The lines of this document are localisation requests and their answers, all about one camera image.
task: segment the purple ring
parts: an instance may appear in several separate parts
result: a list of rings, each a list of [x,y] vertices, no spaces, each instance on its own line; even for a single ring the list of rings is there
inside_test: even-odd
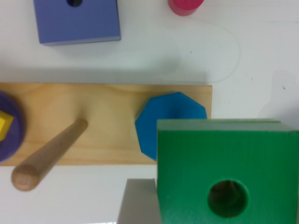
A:
[[[19,106],[1,91],[0,110],[14,117],[6,138],[0,142],[0,162],[2,162],[19,149],[25,136],[25,119]]]

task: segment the blue octagon block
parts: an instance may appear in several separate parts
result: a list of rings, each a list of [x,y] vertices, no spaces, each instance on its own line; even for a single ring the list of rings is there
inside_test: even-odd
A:
[[[34,0],[39,42],[66,45],[121,39],[117,0]]]
[[[181,92],[151,98],[135,122],[143,154],[157,160],[158,119],[206,119],[206,110]]]

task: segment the white table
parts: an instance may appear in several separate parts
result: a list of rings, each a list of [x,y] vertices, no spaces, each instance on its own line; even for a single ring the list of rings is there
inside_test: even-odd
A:
[[[276,118],[299,128],[298,11],[298,0],[206,0],[182,18],[166,0],[119,0],[120,42],[44,47],[33,1],[0,0],[0,81],[212,84],[212,118]],[[155,177],[155,167],[115,169],[56,167],[39,189],[20,193],[1,168],[0,217],[115,221],[125,179]]]

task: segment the hole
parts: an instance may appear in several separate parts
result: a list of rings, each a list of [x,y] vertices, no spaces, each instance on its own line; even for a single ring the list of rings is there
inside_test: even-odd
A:
[[[219,217],[237,217],[246,208],[248,194],[245,188],[232,180],[215,184],[207,198],[210,210]]]
[[[68,5],[71,7],[78,7],[82,4],[83,0],[67,0]]]

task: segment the yellow block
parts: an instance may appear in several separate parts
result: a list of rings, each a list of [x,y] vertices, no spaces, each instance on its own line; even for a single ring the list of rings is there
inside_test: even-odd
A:
[[[11,115],[0,110],[0,141],[6,138],[13,119]]]

